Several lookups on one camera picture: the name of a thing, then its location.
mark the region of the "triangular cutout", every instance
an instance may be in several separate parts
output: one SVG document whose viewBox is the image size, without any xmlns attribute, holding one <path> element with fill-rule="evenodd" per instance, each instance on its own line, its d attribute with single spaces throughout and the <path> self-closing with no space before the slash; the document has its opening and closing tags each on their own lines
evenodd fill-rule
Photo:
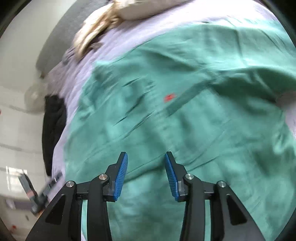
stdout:
<svg viewBox="0 0 296 241">
<path fill-rule="evenodd" d="M 227 205 L 230 216 L 230 223 L 232 225 L 239 225 L 247 222 L 245 215 L 237 206 L 236 202 L 232 199 L 230 195 L 227 195 Z"/>
<path fill-rule="evenodd" d="M 62 222 L 64 206 L 66 202 L 66 196 L 62 195 L 60 199 L 57 201 L 55 206 L 52 208 L 52 211 L 45 219 L 46 223 L 60 225 Z"/>
</svg>

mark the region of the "wrinkled green fabric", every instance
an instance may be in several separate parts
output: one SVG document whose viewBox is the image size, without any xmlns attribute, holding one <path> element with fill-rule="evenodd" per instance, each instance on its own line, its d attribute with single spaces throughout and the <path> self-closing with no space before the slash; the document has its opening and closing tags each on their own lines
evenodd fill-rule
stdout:
<svg viewBox="0 0 296 241">
<path fill-rule="evenodd" d="M 127 152 L 121 197 L 108 203 L 113 240 L 179 240 L 184 203 L 172 197 L 163 162 L 172 151 L 201 180 L 229 183 L 274 240 L 296 206 L 295 141 L 275 105 L 296 90 L 295 57 L 278 23 L 221 20 L 97 62 L 71 122 L 66 179 L 90 181 Z"/>
</svg>

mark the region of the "black fabric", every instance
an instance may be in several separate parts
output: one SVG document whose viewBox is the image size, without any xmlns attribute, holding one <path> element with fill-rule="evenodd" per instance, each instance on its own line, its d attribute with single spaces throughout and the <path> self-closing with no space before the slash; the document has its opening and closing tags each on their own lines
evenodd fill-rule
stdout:
<svg viewBox="0 0 296 241">
<path fill-rule="evenodd" d="M 42 151 L 46 174 L 52 175 L 54 148 L 66 126 L 67 110 L 64 100 L 57 95 L 45 97 L 45 114 L 42 130 Z"/>
</svg>

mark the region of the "metal screw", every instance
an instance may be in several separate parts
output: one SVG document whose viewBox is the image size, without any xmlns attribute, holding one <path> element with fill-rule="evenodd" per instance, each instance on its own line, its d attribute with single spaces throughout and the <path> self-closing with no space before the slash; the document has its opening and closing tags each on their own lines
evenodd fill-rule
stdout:
<svg viewBox="0 0 296 241">
<path fill-rule="evenodd" d="M 226 182 L 224 182 L 224 181 L 219 181 L 219 182 L 218 182 L 218 185 L 219 185 L 220 187 L 222 187 L 222 188 L 224 188 L 224 187 L 227 186 Z"/>
<path fill-rule="evenodd" d="M 192 175 L 192 174 L 190 174 L 190 173 L 187 173 L 187 174 L 185 175 L 185 177 L 186 177 L 187 179 L 189 179 L 189 180 L 192 180 L 192 179 L 194 178 L 194 175 Z"/>
<path fill-rule="evenodd" d="M 106 180 L 107 178 L 108 178 L 108 176 L 106 174 L 99 175 L 100 180 Z"/>
<path fill-rule="evenodd" d="M 69 182 L 66 183 L 66 186 L 69 187 L 69 188 L 71 188 L 71 187 L 74 186 L 74 182 L 73 181 L 69 181 Z"/>
</svg>

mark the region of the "white pillow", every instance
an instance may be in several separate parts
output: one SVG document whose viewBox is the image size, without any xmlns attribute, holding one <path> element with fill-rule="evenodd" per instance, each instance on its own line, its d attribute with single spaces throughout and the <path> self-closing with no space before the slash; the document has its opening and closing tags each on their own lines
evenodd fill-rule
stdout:
<svg viewBox="0 0 296 241">
<path fill-rule="evenodd" d="M 148 18 L 188 0 L 114 0 L 117 14 L 125 20 Z"/>
</svg>

